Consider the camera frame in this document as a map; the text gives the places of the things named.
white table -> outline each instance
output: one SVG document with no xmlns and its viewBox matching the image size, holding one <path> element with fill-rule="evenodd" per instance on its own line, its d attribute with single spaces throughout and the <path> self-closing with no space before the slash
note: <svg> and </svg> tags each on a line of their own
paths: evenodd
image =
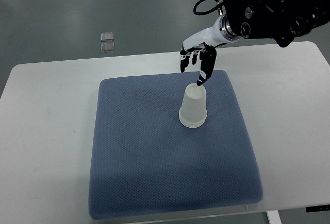
<svg viewBox="0 0 330 224">
<path fill-rule="evenodd" d="M 111 223 L 330 203 L 330 67 L 317 47 L 300 42 L 222 48 L 215 69 L 227 72 L 237 95 L 263 200 L 248 208 Z M 179 72 L 177 52 L 14 67 L 0 99 L 0 223 L 98 223 L 88 214 L 98 85 L 106 78 L 173 72 Z"/>
</svg>

blue cushion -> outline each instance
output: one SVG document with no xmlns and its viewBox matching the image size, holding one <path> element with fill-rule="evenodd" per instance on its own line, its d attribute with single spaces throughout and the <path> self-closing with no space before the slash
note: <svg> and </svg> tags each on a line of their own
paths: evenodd
<svg viewBox="0 0 330 224">
<path fill-rule="evenodd" d="M 133 76 L 100 84 L 90 172 L 93 219 L 249 204 L 262 199 L 259 169 L 229 78 L 204 86 L 208 116 L 178 118 L 197 72 Z"/>
</svg>

robotic arm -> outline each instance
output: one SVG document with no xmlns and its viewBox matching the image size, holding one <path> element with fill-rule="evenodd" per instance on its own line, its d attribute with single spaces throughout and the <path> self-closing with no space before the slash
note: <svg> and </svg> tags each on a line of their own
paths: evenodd
<svg viewBox="0 0 330 224">
<path fill-rule="evenodd" d="M 217 51 L 216 47 L 244 39 L 272 38 L 280 47 L 288 46 L 295 37 L 309 33 L 313 28 L 330 21 L 330 0 L 223 0 L 217 6 L 197 15 L 218 10 L 215 24 L 183 42 L 180 52 L 181 72 L 189 64 L 196 64 L 200 54 L 201 71 L 197 85 L 206 82 L 212 75 Z"/>
</svg>

white robotic hand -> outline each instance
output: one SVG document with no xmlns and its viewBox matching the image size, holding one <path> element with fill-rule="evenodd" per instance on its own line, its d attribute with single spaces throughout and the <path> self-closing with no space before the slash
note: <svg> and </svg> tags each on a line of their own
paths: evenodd
<svg viewBox="0 0 330 224">
<path fill-rule="evenodd" d="M 185 68 L 188 67 L 191 55 L 192 64 L 196 64 L 197 56 L 200 54 L 201 71 L 197 85 L 202 85 L 212 75 L 217 58 L 216 47 L 234 43 L 240 38 L 231 31 L 226 14 L 220 15 L 212 27 L 195 33 L 184 40 L 180 51 L 181 72 L 184 72 Z"/>
</svg>

plastic cup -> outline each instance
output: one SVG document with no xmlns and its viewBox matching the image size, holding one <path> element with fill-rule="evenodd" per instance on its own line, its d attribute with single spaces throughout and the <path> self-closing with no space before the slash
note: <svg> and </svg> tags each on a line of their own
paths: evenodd
<svg viewBox="0 0 330 224">
<path fill-rule="evenodd" d="M 205 122 L 206 117 L 206 90 L 204 86 L 191 83 L 186 87 L 179 110 L 180 122 L 188 128 L 197 128 Z"/>
</svg>

